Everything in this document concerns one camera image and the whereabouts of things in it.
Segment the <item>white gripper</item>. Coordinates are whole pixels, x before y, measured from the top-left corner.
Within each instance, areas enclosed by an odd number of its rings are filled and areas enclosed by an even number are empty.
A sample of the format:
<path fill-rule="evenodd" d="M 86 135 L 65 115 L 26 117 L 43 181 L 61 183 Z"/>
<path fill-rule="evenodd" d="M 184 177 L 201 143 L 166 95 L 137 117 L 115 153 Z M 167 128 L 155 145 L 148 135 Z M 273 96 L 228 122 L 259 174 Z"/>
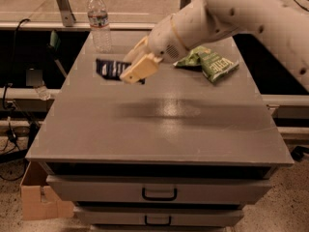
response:
<path fill-rule="evenodd" d="M 181 14 L 170 14 L 161 20 L 149 37 L 142 38 L 125 56 L 125 62 L 137 62 L 126 68 L 120 79 L 136 83 L 156 73 L 161 61 L 174 63 L 182 59 L 189 51 L 184 40 L 186 20 L 187 16 Z"/>

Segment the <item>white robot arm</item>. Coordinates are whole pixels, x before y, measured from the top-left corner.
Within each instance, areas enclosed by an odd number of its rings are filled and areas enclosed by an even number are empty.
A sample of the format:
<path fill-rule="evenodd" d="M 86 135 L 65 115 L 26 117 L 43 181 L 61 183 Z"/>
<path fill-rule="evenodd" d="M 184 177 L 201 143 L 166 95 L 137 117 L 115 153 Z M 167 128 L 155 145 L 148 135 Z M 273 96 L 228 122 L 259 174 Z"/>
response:
<path fill-rule="evenodd" d="M 194 0 L 161 20 L 124 58 L 120 79 L 135 83 L 205 43 L 253 35 L 309 90 L 309 18 L 279 0 Z"/>

